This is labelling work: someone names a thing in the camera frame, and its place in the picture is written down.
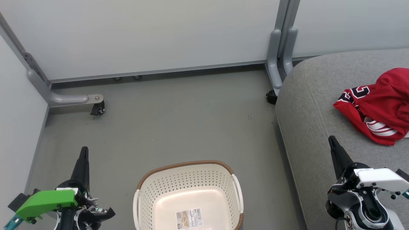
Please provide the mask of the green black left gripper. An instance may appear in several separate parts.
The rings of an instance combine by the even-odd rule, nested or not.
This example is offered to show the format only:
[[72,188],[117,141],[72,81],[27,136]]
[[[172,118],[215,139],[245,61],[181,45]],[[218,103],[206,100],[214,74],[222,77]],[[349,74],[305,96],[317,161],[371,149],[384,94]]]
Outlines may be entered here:
[[35,189],[32,195],[19,194],[15,213],[28,223],[52,211],[59,214],[60,220],[72,219],[75,224],[100,224],[113,218],[112,208],[99,208],[98,199],[91,197],[89,180],[89,150],[83,146],[70,180],[54,190]]

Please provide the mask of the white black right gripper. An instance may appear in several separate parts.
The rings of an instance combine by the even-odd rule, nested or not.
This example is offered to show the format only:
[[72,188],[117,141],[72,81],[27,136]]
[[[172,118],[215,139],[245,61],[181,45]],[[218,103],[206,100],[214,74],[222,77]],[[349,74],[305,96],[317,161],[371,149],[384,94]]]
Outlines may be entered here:
[[408,192],[408,174],[389,168],[374,169],[363,163],[353,163],[335,136],[328,137],[337,182],[328,191],[328,199],[364,199],[381,191],[400,196]]

